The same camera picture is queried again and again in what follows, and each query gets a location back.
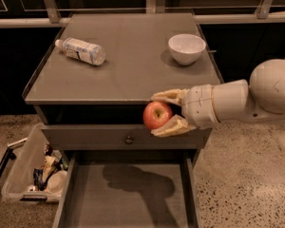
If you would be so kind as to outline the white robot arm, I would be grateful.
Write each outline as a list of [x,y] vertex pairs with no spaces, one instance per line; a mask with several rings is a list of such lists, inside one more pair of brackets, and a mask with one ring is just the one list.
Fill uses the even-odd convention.
[[181,107],[180,115],[152,131],[156,137],[176,136],[229,121],[248,124],[282,121],[285,120],[285,59],[259,64],[248,81],[170,89],[154,94],[151,99]]

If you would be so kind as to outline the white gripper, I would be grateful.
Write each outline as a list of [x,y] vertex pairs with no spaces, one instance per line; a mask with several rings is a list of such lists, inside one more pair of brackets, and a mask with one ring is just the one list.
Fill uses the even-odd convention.
[[207,129],[219,122],[211,85],[198,85],[188,89],[169,89],[155,93],[152,101],[181,106],[181,114],[173,116],[160,128],[151,131],[155,137],[165,138],[187,133],[194,129]]

